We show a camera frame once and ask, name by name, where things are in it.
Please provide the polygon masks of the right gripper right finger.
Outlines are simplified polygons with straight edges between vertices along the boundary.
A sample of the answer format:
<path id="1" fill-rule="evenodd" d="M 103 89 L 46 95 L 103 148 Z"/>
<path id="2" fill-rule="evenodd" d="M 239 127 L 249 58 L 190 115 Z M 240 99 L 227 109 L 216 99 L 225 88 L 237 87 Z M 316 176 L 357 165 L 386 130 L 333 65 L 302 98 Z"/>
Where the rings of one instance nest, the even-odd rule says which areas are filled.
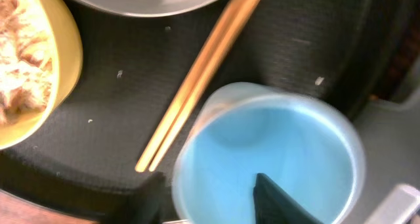
<path id="1" fill-rule="evenodd" d="M 269 176 L 258 173 L 253 188 L 256 224 L 321 224 Z"/>

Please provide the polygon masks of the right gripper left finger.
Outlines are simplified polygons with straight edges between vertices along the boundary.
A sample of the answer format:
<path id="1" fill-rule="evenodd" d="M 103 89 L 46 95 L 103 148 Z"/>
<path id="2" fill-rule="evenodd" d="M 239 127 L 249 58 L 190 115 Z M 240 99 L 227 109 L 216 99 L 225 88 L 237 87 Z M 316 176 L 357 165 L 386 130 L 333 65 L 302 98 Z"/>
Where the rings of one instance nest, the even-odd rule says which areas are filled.
<path id="1" fill-rule="evenodd" d="M 164 174 L 157 172 L 151 175 L 125 203 L 106 216 L 101 224 L 160 224 L 164 190 Z"/>

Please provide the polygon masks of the light blue cup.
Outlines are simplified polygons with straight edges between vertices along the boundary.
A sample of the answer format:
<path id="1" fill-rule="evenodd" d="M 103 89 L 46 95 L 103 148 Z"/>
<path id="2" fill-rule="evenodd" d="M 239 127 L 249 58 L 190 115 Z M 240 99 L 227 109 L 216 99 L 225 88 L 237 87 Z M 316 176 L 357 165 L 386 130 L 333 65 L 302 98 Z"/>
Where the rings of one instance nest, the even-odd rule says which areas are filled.
<path id="1" fill-rule="evenodd" d="M 263 173 L 322 223 L 341 223 L 366 176 L 351 122 L 318 99 L 237 82 L 205 102 L 173 170 L 172 199 L 191 223 L 254 223 Z"/>

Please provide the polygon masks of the yellow bowl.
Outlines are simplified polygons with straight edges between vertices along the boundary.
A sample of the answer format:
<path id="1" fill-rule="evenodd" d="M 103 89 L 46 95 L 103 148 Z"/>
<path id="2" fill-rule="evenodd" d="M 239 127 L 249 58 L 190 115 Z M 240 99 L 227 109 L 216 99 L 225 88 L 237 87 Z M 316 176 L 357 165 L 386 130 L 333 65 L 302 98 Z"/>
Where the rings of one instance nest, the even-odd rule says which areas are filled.
<path id="1" fill-rule="evenodd" d="M 17 145 L 34 134 L 72 92 L 81 74 L 83 51 L 75 20 L 63 0 L 39 0 L 52 32 L 53 83 L 46 109 L 26 112 L 1 125 L 1 148 Z"/>

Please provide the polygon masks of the food scraps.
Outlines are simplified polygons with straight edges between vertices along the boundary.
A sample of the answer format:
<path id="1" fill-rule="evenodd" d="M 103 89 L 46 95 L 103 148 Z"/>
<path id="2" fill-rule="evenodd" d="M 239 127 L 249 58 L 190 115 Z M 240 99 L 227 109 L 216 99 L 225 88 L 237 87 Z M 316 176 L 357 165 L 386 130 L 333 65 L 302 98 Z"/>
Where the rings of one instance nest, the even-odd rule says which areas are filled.
<path id="1" fill-rule="evenodd" d="M 46 109 L 53 36 L 39 0 L 1 0 L 1 125 Z"/>

